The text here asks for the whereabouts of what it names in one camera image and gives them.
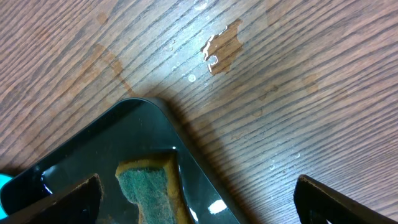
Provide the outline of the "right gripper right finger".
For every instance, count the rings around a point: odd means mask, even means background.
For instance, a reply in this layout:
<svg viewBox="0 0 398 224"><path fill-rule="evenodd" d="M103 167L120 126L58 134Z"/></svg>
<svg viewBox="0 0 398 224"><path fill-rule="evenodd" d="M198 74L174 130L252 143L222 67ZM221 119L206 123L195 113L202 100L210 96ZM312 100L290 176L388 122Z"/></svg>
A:
<svg viewBox="0 0 398 224"><path fill-rule="evenodd" d="M297 179L294 204L300 222L304 224L397 224L307 175Z"/></svg>

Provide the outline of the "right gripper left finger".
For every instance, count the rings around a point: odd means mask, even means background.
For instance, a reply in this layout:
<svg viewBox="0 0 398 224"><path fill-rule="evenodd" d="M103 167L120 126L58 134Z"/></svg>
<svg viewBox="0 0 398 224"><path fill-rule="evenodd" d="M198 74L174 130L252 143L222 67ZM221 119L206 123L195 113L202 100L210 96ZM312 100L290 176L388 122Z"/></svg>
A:
<svg viewBox="0 0 398 224"><path fill-rule="evenodd" d="M93 174L2 219L1 223L95 223L102 199L99 175Z"/></svg>

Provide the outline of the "green yellow sponge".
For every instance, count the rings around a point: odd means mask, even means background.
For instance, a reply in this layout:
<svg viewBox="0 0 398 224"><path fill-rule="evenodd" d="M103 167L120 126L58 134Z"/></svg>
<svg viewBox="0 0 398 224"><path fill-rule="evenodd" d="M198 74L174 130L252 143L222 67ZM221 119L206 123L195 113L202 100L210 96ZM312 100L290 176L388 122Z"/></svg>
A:
<svg viewBox="0 0 398 224"><path fill-rule="evenodd" d="M115 177L124 197L137 205L139 223L193 223L183 196L175 152L121 161Z"/></svg>

